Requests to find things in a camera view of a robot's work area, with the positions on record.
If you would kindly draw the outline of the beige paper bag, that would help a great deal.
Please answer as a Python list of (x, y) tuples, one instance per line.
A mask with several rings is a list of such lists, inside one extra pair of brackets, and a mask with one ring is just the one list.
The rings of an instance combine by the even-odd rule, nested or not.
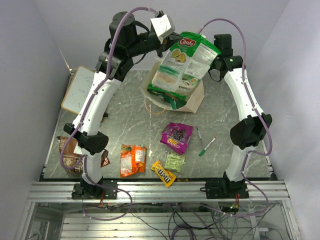
[(173, 109), (171, 107), (171, 104), (168, 102), (165, 102), (163, 99), (161, 99), (159, 96), (156, 96), (154, 94), (151, 94), (148, 92), (148, 85), (151, 83), (153, 77), (155, 76), (161, 62), (157, 61), (151, 70), (148, 72), (147, 76), (142, 80), (142, 85), (141, 85), (141, 91), (143, 95), (151, 101), (153, 104), (156, 106), (163, 108), (168, 111), (176, 111), (176, 112), (188, 112), (188, 113), (196, 113), (199, 106), (201, 105), (205, 93), (204, 93), (204, 84), (203, 81), (200, 80), (200, 83), (195, 87), (188, 95), (187, 95), (187, 102), (184, 106), (178, 108), (178, 109)]

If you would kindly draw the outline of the green Chuba cassava chips bag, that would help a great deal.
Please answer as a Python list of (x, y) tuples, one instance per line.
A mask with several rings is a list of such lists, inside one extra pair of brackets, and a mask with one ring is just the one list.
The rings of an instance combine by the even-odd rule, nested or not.
[(202, 34), (184, 31), (162, 60), (148, 92), (161, 97), (177, 110), (209, 71), (221, 51)]

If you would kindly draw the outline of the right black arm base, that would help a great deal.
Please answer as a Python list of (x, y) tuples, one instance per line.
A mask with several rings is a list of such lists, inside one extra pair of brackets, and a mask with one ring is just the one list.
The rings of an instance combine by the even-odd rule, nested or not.
[(244, 179), (230, 181), (226, 173), (221, 178), (210, 178), (200, 191), (206, 194), (207, 199), (248, 199), (249, 192)]

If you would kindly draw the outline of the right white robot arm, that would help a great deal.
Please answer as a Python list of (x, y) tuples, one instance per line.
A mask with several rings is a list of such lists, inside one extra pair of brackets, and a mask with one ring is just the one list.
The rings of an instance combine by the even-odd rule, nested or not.
[(239, 122), (230, 130), (233, 152), (230, 164), (223, 174), (226, 182), (220, 186), (221, 194), (226, 198), (238, 192), (238, 185), (244, 182), (244, 174), (250, 155), (264, 139), (272, 123), (272, 116), (264, 113), (258, 104), (250, 86), (246, 67), (240, 55), (233, 55), (232, 36), (216, 34), (213, 37), (215, 47), (221, 54), (213, 61), (208, 74), (216, 82), (225, 81), (234, 98)]

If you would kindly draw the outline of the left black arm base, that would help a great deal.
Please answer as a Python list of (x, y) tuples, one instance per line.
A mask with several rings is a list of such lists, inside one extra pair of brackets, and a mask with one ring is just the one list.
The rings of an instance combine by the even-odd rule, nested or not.
[(81, 179), (80, 183), (76, 183), (73, 186), (71, 198), (73, 200), (115, 200), (117, 198), (118, 191), (116, 188), (118, 185), (115, 181), (101, 179), (98, 184), (107, 186), (107, 188), (102, 188), (100, 186), (87, 183)]

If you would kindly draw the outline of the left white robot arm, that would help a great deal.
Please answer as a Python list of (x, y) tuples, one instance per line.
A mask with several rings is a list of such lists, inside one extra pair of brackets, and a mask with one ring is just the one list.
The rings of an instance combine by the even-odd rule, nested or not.
[(145, 57), (153, 51), (162, 57), (163, 52), (181, 40), (175, 30), (167, 14), (149, 7), (136, 7), (113, 16), (110, 38), (98, 58), (84, 105), (73, 122), (63, 128), (81, 149), (80, 185), (89, 198), (96, 199), (102, 193), (101, 156), (109, 138), (99, 127), (112, 96), (134, 66), (134, 57)]

